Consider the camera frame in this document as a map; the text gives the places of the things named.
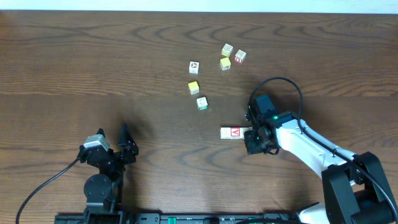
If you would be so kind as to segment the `yellow bordered block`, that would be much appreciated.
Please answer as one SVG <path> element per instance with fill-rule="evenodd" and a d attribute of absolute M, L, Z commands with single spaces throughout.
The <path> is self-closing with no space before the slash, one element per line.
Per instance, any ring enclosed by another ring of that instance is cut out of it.
<path fill-rule="evenodd" d="M 233 52 L 233 46 L 230 44 L 225 44 L 221 50 L 221 54 L 225 57 L 229 57 Z"/>

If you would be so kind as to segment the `white block number 4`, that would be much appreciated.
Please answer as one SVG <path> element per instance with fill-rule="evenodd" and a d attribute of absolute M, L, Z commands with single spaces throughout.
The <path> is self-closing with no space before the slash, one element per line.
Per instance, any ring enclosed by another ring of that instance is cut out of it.
<path fill-rule="evenodd" d="M 247 131 L 252 131 L 252 127 L 240 128 L 240 138 L 241 139 L 244 139 L 244 133 Z"/>

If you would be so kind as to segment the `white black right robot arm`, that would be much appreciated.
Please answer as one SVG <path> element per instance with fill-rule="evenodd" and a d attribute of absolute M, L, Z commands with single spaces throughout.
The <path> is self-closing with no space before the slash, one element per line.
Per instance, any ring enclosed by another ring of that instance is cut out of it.
<path fill-rule="evenodd" d="M 291 111 L 250 110 L 252 130 L 244 133 L 248 154 L 288 151 L 322 180 L 323 203 L 294 213 L 298 223 L 395 223 L 397 204 L 380 160 L 356 154 L 311 129 Z"/>

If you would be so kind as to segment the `white block with green edge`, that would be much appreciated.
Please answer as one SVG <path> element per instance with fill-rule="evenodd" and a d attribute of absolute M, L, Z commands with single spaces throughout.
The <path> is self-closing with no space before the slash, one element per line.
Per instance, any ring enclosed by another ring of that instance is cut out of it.
<path fill-rule="evenodd" d="M 197 98 L 197 106 L 199 110 L 205 110 L 208 108 L 208 102 L 205 96 Z"/>

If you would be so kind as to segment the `white block letter M ladybug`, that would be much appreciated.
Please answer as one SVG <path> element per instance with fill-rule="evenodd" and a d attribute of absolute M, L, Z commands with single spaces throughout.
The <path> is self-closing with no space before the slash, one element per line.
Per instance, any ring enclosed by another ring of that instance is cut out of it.
<path fill-rule="evenodd" d="M 231 128 L 222 127 L 220 128 L 220 138 L 230 139 L 231 138 Z"/>

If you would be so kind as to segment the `yellow white block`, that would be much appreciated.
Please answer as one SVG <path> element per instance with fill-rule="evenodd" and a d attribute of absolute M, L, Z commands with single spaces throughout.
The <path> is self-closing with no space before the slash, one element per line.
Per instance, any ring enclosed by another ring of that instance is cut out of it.
<path fill-rule="evenodd" d="M 220 67 L 222 70 L 228 70 L 231 68 L 231 61 L 230 61 L 229 57 L 220 59 Z"/>

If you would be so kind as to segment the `red block letter A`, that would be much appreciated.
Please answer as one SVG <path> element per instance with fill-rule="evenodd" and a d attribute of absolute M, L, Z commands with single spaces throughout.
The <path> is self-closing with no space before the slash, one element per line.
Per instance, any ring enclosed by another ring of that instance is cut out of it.
<path fill-rule="evenodd" d="M 230 128 L 230 136 L 231 136 L 231 139 L 240 139 L 241 138 L 241 128 Z"/>

